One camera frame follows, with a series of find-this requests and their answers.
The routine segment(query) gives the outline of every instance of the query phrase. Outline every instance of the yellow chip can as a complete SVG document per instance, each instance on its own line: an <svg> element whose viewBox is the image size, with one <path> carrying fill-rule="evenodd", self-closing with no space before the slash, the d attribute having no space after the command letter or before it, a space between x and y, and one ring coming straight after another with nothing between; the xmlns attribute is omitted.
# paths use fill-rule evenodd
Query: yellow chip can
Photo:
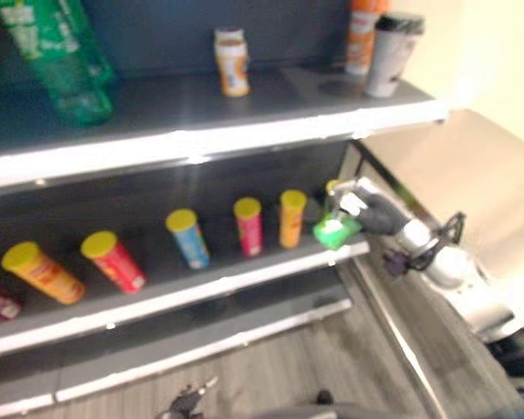
<svg viewBox="0 0 524 419"><path fill-rule="evenodd" d="M78 302L85 286L70 272L46 256L35 242L11 247L2 258L2 267L62 304Z"/></svg>
<svg viewBox="0 0 524 419"><path fill-rule="evenodd" d="M292 248L299 244L307 196L300 190L288 189L281 194L280 201L279 243L283 247Z"/></svg>

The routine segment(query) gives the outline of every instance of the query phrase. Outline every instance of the green object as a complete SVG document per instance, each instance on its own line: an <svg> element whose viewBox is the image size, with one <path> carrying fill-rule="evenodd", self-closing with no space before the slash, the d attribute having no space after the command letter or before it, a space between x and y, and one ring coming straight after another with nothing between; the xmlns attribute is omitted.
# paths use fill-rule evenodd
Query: green object
<svg viewBox="0 0 524 419"><path fill-rule="evenodd" d="M362 229L361 225L351 216L342 213L332 216L327 213L313 227L313 234L327 249L337 251L351 236Z"/></svg>
<svg viewBox="0 0 524 419"><path fill-rule="evenodd" d="M59 113L80 125L110 118L111 101L89 74L58 0L0 0L0 16Z"/></svg>
<svg viewBox="0 0 524 419"><path fill-rule="evenodd" d="M87 62L87 70L97 82L104 86L115 80L113 67L99 47L93 29L80 0L59 0L68 24L81 43L81 50Z"/></svg>

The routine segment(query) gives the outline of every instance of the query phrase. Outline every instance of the pink chip can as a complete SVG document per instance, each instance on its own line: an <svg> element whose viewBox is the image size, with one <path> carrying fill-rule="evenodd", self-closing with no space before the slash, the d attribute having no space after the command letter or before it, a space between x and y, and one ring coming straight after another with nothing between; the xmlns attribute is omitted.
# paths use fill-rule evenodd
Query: pink chip can
<svg viewBox="0 0 524 419"><path fill-rule="evenodd" d="M246 256L262 251L262 206L257 199L241 198L235 202L233 212L237 218L238 240Z"/></svg>

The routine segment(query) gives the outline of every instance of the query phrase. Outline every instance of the blue chip can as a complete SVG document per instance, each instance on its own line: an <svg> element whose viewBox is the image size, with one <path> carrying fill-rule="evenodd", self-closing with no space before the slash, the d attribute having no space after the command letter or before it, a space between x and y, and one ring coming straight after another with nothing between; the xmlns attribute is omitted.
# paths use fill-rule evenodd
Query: blue chip can
<svg viewBox="0 0 524 419"><path fill-rule="evenodd" d="M165 220L165 226L173 234L190 268L201 269L210 264L210 253L193 210L177 209L171 212Z"/></svg>

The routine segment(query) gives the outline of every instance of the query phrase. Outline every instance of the yellow lid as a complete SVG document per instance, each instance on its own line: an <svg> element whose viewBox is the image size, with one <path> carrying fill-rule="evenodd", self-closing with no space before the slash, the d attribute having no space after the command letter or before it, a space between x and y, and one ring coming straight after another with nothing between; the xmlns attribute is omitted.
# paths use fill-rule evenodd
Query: yellow lid
<svg viewBox="0 0 524 419"><path fill-rule="evenodd" d="M114 249L116 241L116 235L112 231L97 231L91 236L87 236L79 250L86 258L100 258Z"/></svg>
<svg viewBox="0 0 524 419"><path fill-rule="evenodd" d="M6 271L15 271L25 264L29 264L39 254L38 244L35 242L21 242L10 247L2 258L2 267Z"/></svg>
<svg viewBox="0 0 524 419"><path fill-rule="evenodd" d="M332 179L331 181L328 181L326 183L326 193L329 194L332 188L338 183L340 183L340 181L338 181L337 179Z"/></svg>
<svg viewBox="0 0 524 419"><path fill-rule="evenodd" d="M288 189L281 194L281 204L287 208L302 210L307 205L307 196L297 189Z"/></svg>
<svg viewBox="0 0 524 419"><path fill-rule="evenodd" d="M257 216L262 210L262 205L258 199L241 198L233 205L233 212L236 218L251 218Z"/></svg>
<svg viewBox="0 0 524 419"><path fill-rule="evenodd" d="M185 231L197 222L196 214L192 209L176 209L165 219L165 227L173 233Z"/></svg>

